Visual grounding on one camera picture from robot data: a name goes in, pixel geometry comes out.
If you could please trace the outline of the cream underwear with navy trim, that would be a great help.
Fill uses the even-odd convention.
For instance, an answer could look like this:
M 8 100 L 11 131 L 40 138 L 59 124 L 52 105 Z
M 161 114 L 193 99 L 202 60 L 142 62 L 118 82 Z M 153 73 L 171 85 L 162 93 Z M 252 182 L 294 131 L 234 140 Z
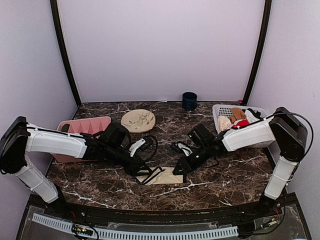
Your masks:
M 160 170 L 156 171 L 154 174 L 158 174 L 158 176 L 152 180 L 150 183 L 143 185 L 143 186 L 151 186 L 151 185 L 176 185 L 176 184 L 183 184 L 187 181 L 187 175 L 173 175 L 174 167 L 160 167 Z M 143 180 L 147 176 L 150 175 L 141 175 L 136 176 L 140 180 Z

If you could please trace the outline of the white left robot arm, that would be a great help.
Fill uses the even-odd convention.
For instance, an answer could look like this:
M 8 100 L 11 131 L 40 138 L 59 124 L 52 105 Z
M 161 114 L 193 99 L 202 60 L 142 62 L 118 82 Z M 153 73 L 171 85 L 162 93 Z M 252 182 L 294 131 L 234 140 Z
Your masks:
M 129 130 L 119 123 L 111 122 L 94 133 L 71 133 L 39 127 L 18 116 L 0 138 L 0 172 L 17 177 L 51 205 L 58 217 L 67 218 L 71 208 L 61 189 L 37 169 L 31 157 L 61 155 L 84 161 L 109 161 L 121 166 L 128 175 L 139 177 L 153 173 L 147 165 L 150 158 L 139 155 L 150 147 L 153 157 L 158 150 L 155 136 L 146 135 L 132 142 Z

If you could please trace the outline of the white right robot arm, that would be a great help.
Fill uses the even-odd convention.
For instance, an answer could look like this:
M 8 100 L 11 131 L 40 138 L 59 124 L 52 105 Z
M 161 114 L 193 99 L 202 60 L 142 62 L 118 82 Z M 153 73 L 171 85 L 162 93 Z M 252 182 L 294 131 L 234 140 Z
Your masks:
M 278 155 L 273 156 L 275 166 L 272 175 L 255 205 L 255 213 L 260 217 L 266 217 L 274 210 L 277 199 L 311 149 L 314 130 L 312 126 L 305 126 L 308 123 L 304 116 L 285 107 L 278 107 L 271 115 L 259 117 L 257 121 L 244 126 L 232 126 L 217 135 L 212 134 L 200 123 L 188 133 L 197 146 L 195 149 L 183 142 L 171 145 L 177 153 L 184 154 L 177 161 L 172 173 L 186 175 L 212 157 L 262 143 L 277 147 Z

